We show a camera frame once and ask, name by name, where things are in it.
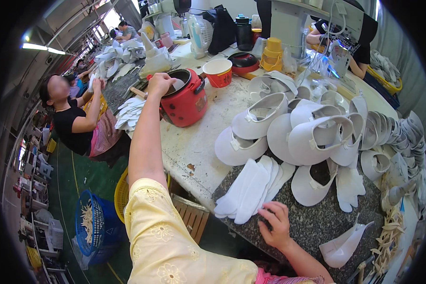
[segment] white table surface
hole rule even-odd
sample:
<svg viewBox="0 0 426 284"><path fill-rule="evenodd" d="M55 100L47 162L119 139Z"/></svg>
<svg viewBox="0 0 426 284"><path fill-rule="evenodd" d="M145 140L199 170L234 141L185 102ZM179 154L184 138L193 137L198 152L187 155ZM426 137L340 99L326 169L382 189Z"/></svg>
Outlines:
<svg viewBox="0 0 426 284"><path fill-rule="evenodd" d="M190 52L190 45L181 45L171 54L176 59L176 65L181 64L180 68L190 68L200 74L201 67L207 61L224 58L224 55L218 54L196 60ZM224 53L230 55L235 52L238 50L229 48ZM259 69L253 74L262 75L263 72L263 69ZM347 76L356 83L357 90L363 90L369 111L379 111L398 119L396 111L374 88L351 72ZM310 80L307 78L303 85L309 86ZM214 153L214 143L218 135L230 126L233 117L250 106L248 84L249 80L234 75L230 85L218 89L211 87L208 79L205 79L208 108L202 119L184 128L164 120L160 122L164 168L210 211L215 207L211 194L232 168L218 160Z"/></svg>

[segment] yellow sleeve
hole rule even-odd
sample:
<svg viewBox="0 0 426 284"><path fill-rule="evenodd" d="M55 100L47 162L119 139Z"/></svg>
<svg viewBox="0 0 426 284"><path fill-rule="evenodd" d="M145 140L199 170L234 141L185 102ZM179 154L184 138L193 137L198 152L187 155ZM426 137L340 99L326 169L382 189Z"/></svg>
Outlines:
<svg viewBox="0 0 426 284"><path fill-rule="evenodd" d="M186 229L168 191L139 179L125 210L133 269L128 283L254 283L257 266L201 249Z"/></svg>

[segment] factory floor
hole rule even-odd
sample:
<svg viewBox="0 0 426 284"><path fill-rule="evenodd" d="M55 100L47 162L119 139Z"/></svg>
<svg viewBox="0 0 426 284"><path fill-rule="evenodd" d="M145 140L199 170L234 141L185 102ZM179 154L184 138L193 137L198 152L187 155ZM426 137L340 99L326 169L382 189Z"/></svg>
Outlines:
<svg viewBox="0 0 426 284"><path fill-rule="evenodd" d="M59 142L49 158L54 167L49 191L49 211L59 219L64 229L62 262L68 264L76 283L126 283L131 273L132 262L129 242L123 242L113 257L105 264L91 265L81 270L73 253L71 239L76 235L74 217L79 194L90 190L100 198L114 201L115 186L128 165L128 159L121 157L112 169L105 162L92 162L87 157L74 154ZM199 246L205 250L236 258L269 263L276 261L229 229L214 215L210 214Z"/></svg>

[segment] paper cup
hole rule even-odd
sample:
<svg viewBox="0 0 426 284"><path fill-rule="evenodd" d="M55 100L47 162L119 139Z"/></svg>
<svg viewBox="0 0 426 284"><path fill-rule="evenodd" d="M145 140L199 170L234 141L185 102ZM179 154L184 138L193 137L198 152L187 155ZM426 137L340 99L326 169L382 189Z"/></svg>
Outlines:
<svg viewBox="0 0 426 284"><path fill-rule="evenodd" d="M211 86L223 88L232 81L232 61L215 59L207 62L202 70L210 81Z"/></svg>

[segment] black water bottle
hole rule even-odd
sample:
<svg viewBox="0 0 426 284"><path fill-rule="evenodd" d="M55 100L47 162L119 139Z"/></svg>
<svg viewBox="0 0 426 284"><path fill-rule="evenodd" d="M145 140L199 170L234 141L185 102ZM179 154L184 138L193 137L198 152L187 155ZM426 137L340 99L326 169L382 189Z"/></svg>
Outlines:
<svg viewBox="0 0 426 284"><path fill-rule="evenodd" d="M239 14L235 18L237 22L237 47L241 51L250 51L253 49L253 33L249 18Z"/></svg>

